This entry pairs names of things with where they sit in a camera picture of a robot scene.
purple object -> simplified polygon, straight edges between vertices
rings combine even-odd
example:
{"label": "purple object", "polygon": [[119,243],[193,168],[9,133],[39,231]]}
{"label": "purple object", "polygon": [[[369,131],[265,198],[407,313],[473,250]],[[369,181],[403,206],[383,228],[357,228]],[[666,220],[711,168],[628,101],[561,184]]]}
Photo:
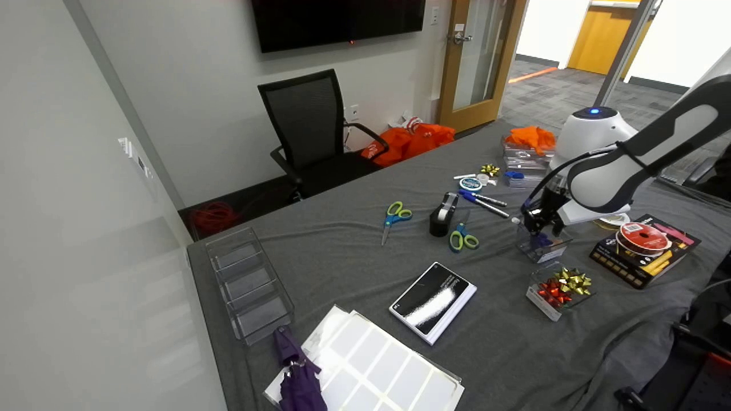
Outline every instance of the purple object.
{"label": "purple object", "polygon": [[280,327],[275,334],[275,348],[280,360],[289,366],[287,376],[282,381],[282,411],[328,411],[321,390],[321,367],[306,359],[299,343],[287,327]]}

television screen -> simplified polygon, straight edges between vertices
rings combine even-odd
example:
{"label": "television screen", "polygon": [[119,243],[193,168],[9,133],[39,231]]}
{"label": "television screen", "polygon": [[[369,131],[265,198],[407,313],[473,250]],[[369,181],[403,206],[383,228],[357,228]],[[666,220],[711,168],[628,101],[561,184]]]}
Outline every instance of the television screen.
{"label": "television screen", "polygon": [[251,0],[263,53],[421,33],[425,0]]}

blue-handled scissors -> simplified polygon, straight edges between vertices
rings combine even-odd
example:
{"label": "blue-handled scissors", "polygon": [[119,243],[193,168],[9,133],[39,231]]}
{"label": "blue-handled scissors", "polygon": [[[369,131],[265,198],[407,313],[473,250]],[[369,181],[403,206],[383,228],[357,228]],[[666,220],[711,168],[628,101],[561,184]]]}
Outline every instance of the blue-handled scissors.
{"label": "blue-handled scissors", "polygon": [[396,223],[401,223],[401,221],[407,221],[407,220],[412,220],[412,211],[405,209],[405,201],[393,201],[393,203],[387,209],[383,244],[387,244],[387,238],[389,238],[391,226],[396,226]]}
{"label": "blue-handled scissors", "polygon": [[462,250],[478,250],[481,238],[466,231],[466,221],[459,221],[457,228],[450,234],[450,250],[459,253]]}

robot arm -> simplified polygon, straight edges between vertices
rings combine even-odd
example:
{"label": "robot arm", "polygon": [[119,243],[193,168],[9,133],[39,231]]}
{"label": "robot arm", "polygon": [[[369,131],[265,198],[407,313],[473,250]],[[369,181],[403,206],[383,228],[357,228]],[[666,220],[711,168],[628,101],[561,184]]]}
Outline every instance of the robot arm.
{"label": "robot arm", "polygon": [[708,76],[633,140],[554,169],[524,206],[529,231],[538,234],[549,223],[561,231],[558,211],[569,198],[597,213],[619,211],[646,179],[731,131],[731,51],[715,69],[722,74]]}

table surface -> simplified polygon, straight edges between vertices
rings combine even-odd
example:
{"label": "table surface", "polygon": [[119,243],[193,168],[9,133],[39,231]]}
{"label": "table surface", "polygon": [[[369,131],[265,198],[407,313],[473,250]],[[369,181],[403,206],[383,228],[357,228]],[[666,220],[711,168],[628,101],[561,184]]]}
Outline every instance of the table surface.
{"label": "table surface", "polygon": [[[609,410],[622,387],[643,389],[666,363],[677,322],[706,286],[731,246],[731,214],[700,203],[666,186],[650,184],[635,197],[632,218],[652,213],[702,244],[646,290],[635,290],[590,259],[609,235],[597,223],[564,231],[564,265],[584,267],[595,278],[595,298],[561,322],[546,321],[529,299],[536,273],[516,246],[516,226],[462,201],[476,252],[453,253],[447,238],[431,235],[431,213],[457,174],[501,162],[501,138],[512,125],[494,123],[403,165],[383,169],[351,186],[299,201],[211,239],[193,244],[207,324],[228,410],[272,410],[263,398],[276,375],[272,341],[247,348],[234,338],[225,302],[211,267],[208,244],[219,238],[256,235],[272,273],[292,303],[292,329],[306,338],[337,303],[359,310],[378,327],[462,376],[466,392],[459,410]],[[488,187],[518,214],[531,187]],[[405,201],[415,220],[391,228],[383,246],[383,220],[391,201]],[[389,303],[433,263],[441,260],[478,286],[466,310],[431,348],[391,313]]]}

